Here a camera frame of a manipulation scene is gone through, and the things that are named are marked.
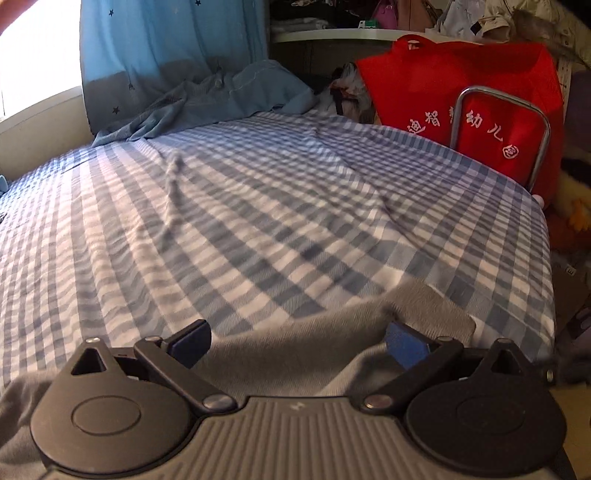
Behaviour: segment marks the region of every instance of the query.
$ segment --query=red bag handle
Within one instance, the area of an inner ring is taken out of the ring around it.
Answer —
[[[421,35],[417,35],[414,33],[409,33],[407,35],[400,37],[397,41],[392,43],[392,52],[398,53],[400,50],[408,51],[408,42],[411,40],[415,41],[415,45],[419,47],[427,47],[437,44],[430,38],[423,37]]]

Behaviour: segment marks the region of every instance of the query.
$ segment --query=wrinkled sheet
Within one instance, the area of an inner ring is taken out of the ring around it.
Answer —
[[[423,280],[549,355],[547,229],[512,180],[407,132],[260,113],[85,147],[1,199],[0,388],[60,367],[82,337],[128,346],[197,318],[216,337]]]

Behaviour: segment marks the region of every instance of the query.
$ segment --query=sunlight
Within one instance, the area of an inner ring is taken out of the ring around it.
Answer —
[[[0,118],[81,85],[80,0],[38,0],[0,36]]]

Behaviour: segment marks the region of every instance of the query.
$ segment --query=red tote bag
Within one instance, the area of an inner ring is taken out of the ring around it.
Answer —
[[[461,115],[456,149],[521,185],[527,183],[544,136],[541,117],[481,93],[466,97],[461,112],[454,106],[462,90],[481,85],[540,108],[550,121],[551,137],[533,193],[550,204],[560,171],[564,117],[554,60],[544,46],[437,44],[405,35],[388,53],[357,65],[384,125],[449,146],[453,116]]]

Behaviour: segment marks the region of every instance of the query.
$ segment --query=shelf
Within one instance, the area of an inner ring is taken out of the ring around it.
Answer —
[[[436,42],[454,41],[456,38],[439,34],[409,32],[406,30],[385,30],[381,28],[327,28],[303,32],[281,33],[273,36],[273,43],[309,40],[378,40],[394,41],[407,34],[421,35]]]

